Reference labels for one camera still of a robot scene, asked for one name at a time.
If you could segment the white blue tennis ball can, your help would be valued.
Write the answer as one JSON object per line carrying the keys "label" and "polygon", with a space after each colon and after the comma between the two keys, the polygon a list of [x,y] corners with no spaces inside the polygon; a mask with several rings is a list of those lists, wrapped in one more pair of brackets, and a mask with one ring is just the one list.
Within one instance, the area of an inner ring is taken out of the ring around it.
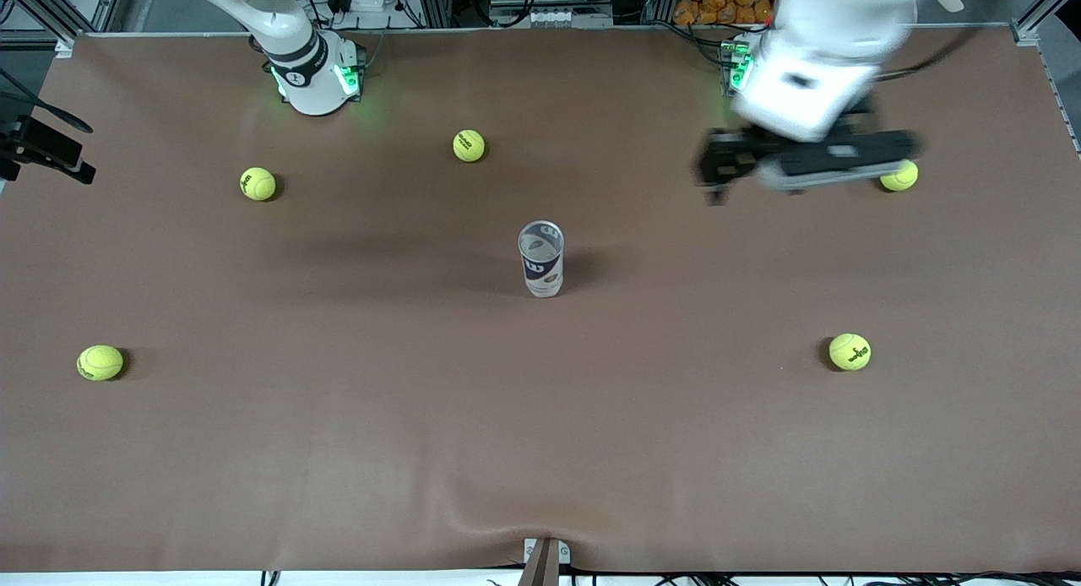
{"label": "white blue tennis ball can", "polygon": [[564,236],[548,219],[529,223],[518,235],[517,245],[524,266],[524,284],[533,297],[551,298],[563,287]]}

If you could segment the white multi-port device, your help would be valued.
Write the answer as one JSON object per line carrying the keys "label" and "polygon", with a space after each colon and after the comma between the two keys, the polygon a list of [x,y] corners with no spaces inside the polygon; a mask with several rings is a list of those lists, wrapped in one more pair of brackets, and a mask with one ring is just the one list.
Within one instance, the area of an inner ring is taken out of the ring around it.
{"label": "white multi-port device", "polygon": [[516,29],[603,30],[614,25],[609,8],[534,8],[518,23],[520,10],[516,8],[492,8],[489,15],[499,27]]}

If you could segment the brown table mat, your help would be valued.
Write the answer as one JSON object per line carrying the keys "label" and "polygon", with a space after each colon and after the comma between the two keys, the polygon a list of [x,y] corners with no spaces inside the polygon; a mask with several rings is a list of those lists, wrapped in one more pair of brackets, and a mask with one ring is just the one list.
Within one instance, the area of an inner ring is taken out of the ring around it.
{"label": "brown table mat", "polygon": [[[660,30],[390,35],[320,119],[243,37],[84,37],[42,94],[98,173],[0,196],[0,572],[498,567],[545,535],[610,572],[1081,571],[1081,159],[1007,30],[877,90],[915,188],[719,207],[717,72]],[[78,374],[97,345],[111,381]]]}

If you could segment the metal table clamp bracket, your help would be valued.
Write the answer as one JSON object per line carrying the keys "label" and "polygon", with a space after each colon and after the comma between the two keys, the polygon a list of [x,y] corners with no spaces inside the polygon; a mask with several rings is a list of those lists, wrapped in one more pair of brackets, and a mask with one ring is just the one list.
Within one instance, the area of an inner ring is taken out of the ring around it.
{"label": "metal table clamp bracket", "polygon": [[570,545],[563,540],[525,540],[518,586],[561,586],[562,570],[571,561]]}

